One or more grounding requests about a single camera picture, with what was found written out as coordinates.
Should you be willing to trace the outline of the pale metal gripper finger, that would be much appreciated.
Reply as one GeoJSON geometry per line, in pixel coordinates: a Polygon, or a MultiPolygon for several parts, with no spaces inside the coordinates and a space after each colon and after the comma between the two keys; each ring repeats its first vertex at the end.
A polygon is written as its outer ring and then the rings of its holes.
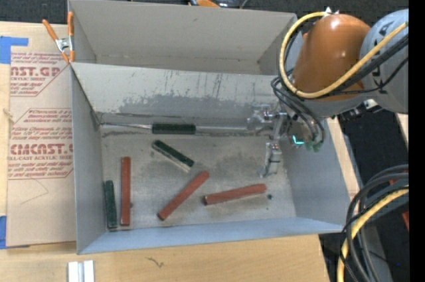
{"type": "Polygon", "coordinates": [[[265,146],[264,162],[258,169],[258,176],[266,178],[278,173],[282,160],[282,150],[277,142],[267,142],[265,146]]]}
{"type": "Polygon", "coordinates": [[[247,130],[260,131],[272,128],[277,112],[269,107],[254,107],[247,118],[247,130]]]}

